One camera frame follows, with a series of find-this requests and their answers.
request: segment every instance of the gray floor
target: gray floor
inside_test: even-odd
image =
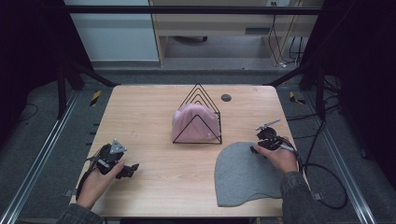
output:
[[[169,41],[163,67],[137,67],[134,70],[100,70],[101,75],[122,84],[248,84],[261,85],[275,80],[293,69],[274,67],[268,59],[259,38],[209,37],[207,42],[184,38]],[[94,132],[105,111],[111,88],[83,76],[86,86],[78,92],[76,105],[51,151],[45,166],[30,196],[22,208],[19,219],[55,219],[65,209],[69,198],[64,196],[66,189],[72,189],[81,172],[83,162],[93,141]],[[297,99],[306,99],[313,92],[300,92],[299,77],[277,88],[279,100],[287,117],[311,114],[310,105],[299,105],[290,101],[290,91]],[[95,91],[102,94],[95,107],[89,106]],[[11,137],[0,151],[0,211],[3,213],[11,203],[19,186],[26,177],[36,155],[44,145],[57,116],[56,83],[50,83],[32,91],[29,104],[21,114],[21,119],[12,131]],[[330,98],[328,106],[337,104]],[[369,205],[377,223],[396,223],[396,191],[383,176],[375,161],[363,159],[356,136],[350,130],[339,108],[327,114],[326,128],[340,149],[353,177]],[[311,117],[289,121],[295,143],[303,158],[312,144],[318,121]],[[326,139],[319,135],[311,162],[322,164],[337,173],[329,154]],[[342,201],[342,190],[333,177],[315,168],[308,168],[308,181],[315,192],[321,192],[326,203],[337,205]],[[333,210],[319,205],[321,216],[327,223],[360,223],[351,202],[341,210]],[[277,223],[277,218],[264,218],[262,223]]]

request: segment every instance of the gray felt cloth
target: gray felt cloth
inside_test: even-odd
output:
[[[237,142],[224,148],[216,161],[215,187],[218,206],[238,206],[260,198],[280,198],[282,174],[250,147]]]

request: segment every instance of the gray sleeve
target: gray sleeve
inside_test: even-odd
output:
[[[280,182],[283,221],[288,223],[322,223],[318,220],[318,202],[312,197],[303,176],[298,172],[283,175]]]
[[[61,217],[58,219],[58,224],[90,224],[102,223],[103,218],[96,215],[91,210],[83,208],[75,203],[70,203]]]

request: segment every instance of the pink cloth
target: pink cloth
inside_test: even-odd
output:
[[[219,117],[205,105],[183,105],[173,116],[172,141],[183,143],[203,142],[219,136]]]

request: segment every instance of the white wall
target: white wall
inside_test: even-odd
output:
[[[148,0],[64,0],[66,5],[148,6]],[[71,14],[92,62],[156,61],[149,14]]]

